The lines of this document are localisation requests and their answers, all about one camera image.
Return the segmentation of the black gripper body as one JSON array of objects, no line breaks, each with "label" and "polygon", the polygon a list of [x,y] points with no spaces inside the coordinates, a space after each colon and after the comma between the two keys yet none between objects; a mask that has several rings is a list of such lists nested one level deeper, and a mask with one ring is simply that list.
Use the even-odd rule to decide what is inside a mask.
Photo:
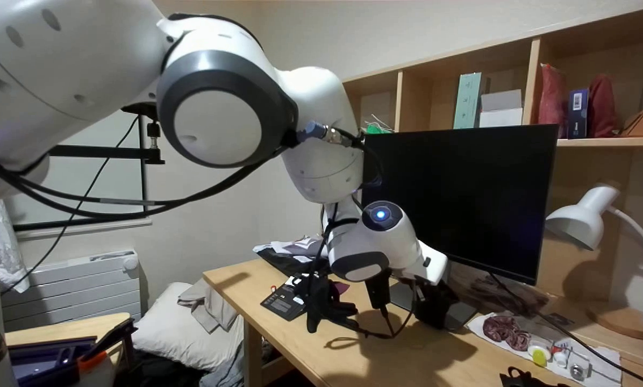
[{"label": "black gripper body", "polygon": [[445,315],[457,301],[458,294],[445,281],[436,285],[427,281],[416,284],[414,311],[419,323],[427,323],[434,328],[445,327]]}]

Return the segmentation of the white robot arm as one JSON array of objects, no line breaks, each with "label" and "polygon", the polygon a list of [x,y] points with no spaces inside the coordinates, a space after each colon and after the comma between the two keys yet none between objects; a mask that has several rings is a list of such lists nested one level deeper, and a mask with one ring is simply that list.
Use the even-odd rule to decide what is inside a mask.
[{"label": "white robot arm", "polygon": [[337,75],[277,69],[260,40],[217,14],[166,14],[154,0],[0,0],[0,198],[55,206],[49,151],[123,109],[144,108],[185,158],[240,182],[274,156],[299,194],[333,208],[302,284],[307,325],[344,325],[348,305],[326,275],[406,281],[423,323],[447,314],[445,255],[417,239],[392,199],[357,203],[372,152]]}]

